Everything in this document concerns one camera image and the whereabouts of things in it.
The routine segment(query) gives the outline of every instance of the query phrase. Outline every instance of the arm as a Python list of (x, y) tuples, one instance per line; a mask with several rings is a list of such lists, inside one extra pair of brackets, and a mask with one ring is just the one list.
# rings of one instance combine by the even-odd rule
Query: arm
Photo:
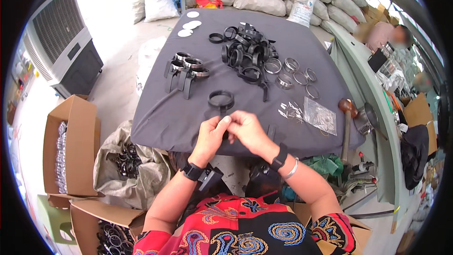
[[(228, 127), (230, 143), (239, 139), (253, 154), (271, 164), (279, 154), (280, 147), (267, 137), (256, 116), (245, 111), (235, 111), (231, 114), (231, 119), (233, 121)], [(288, 154), (285, 164), (279, 169), (280, 175), (285, 177), (295, 164), (296, 159)], [(330, 213), (343, 213), (327, 181), (302, 162), (298, 163), (296, 172), (286, 179), (286, 183), (310, 205), (314, 221)]]
[[(189, 162), (205, 168), (220, 147), (222, 136), (230, 122), (229, 116), (222, 120), (216, 116), (202, 122), (197, 144), (189, 157)], [(177, 172), (156, 196), (146, 213), (143, 232), (160, 230), (173, 234), (176, 223), (187, 206), (196, 185), (197, 182), (185, 177), (184, 172)]]

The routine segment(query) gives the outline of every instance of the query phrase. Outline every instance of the clear plastic bag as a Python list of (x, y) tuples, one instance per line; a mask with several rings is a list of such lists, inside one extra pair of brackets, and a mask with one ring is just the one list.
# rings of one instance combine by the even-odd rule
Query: clear plastic bag
[(335, 112), (307, 97), (303, 101), (303, 120), (322, 131), (337, 136), (337, 115)]

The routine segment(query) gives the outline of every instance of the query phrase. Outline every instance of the table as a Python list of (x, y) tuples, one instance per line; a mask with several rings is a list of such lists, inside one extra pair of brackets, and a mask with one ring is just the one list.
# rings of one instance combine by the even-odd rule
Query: table
[[(182, 15), (169, 35), (167, 42), (156, 59), (148, 77), (135, 112), (131, 141), (135, 144), (159, 149), (191, 152), (197, 142), (201, 122), (218, 115), (218, 111), (209, 107), (208, 95), (218, 89), (228, 90), (235, 95), (235, 105), (229, 113), (243, 110), (255, 113), (266, 130), (269, 125), (276, 128), (274, 141), (284, 142), (289, 152), (298, 157), (340, 153), (343, 142), (344, 114), (338, 109), (338, 101), (352, 98), (348, 86), (337, 66), (324, 47), (309, 30), (302, 25), (282, 18), (257, 14), (249, 11), (196, 9), (200, 13), (195, 19)], [(200, 20), (202, 25), (189, 37), (178, 37), (182, 25)], [(283, 90), (269, 83), (269, 99), (263, 102), (263, 90), (256, 85), (249, 85), (237, 77), (236, 72), (228, 68), (221, 60), (222, 44), (212, 44), (208, 40), (211, 33), (223, 33), (228, 26), (239, 26), (248, 22), (262, 31), (268, 39), (275, 40), (280, 61), (287, 57), (296, 59), (301, 69), (309, 67), (316, 72), (315, 83), (320, 91), (316, 101), (337, 114), (337, 136), (323, 136), (319, 129), (307, 123), (288, 120), (278, 112), (281, 103), (289, 101), (303, 105), (305, 89), (296, 85), (290, 90)], [(168, 59), (177, 52), (187, 52), (204, 61), (210, 70), (210, 77), (192, 84), (190, 99), (185, 100), (181, 91), (164, 91), (164, 69)], [(268, 81), (275, 76), (266, 74)], [(176, 88), (177, 79), (173, 80), (172, 89)], [(350, 149), (361, 145), (365, 139), (351, 123)], [(254, 156), (239, 141), (233, 145), (223, 142), (218, 155)]]

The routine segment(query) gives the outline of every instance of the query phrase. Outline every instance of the cardboard box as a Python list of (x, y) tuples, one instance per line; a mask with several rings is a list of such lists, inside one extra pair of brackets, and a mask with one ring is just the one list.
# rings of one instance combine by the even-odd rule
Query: cardboard box
[[(72, 198), (99, 196), (93, 189), (94, 160), (99, 151), (101, 121), (97, 108), (75, 95), (70, 96), (47, 116), (42, 150), (44, 190), (48, 195)], [(66, 133), (66, 184), (67, 194), (60, 194), (55, 183), (58, 127), (67, 122)]]
[(71, 223), (82, 255), (97, 255), (99, 219), (126, 227), (134, 240), (143, 230), (146, 212), (105, 204), (97, 200), (71, 203)]
[[(311, 220), (309, 205), (303, 203), (295, 203), (293, 212), (296, 214), (297, 218), (303, 224), (303, 226), (307, 227), (307, 224)], [(368, 239), (370, 239), (372, 230), (370, 227), (362, 224), (360, 221), (348, 215), (347, 217), (349, 219), (349, 223), (351, 224), (352, 231), (354, 232), (354, 235), (356, 236), (356, 239), (359, 243), (358, 248), (363, 250), (366, 243), (368, 242)]]
[(424, 93), (420, 93), (403, 110), (409, 128), (417, 125), (426, 125), (429, 136), (428, 155), (437, 151), (437, 135), (434, 129), (434, 116), (429, 110)]

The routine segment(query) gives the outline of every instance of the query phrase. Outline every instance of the black wristband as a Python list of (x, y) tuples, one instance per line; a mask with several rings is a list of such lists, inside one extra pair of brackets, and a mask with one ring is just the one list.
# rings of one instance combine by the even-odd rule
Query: black wristband
[(272, 168), (272, 170), (274, 170), (274, 171), (278, 171), (279, 168), (285, 164), (287, 156), (288, 156), (288, 147), (285, 144), (280, 143), (280, 152), (272, 161), (270, 168)]

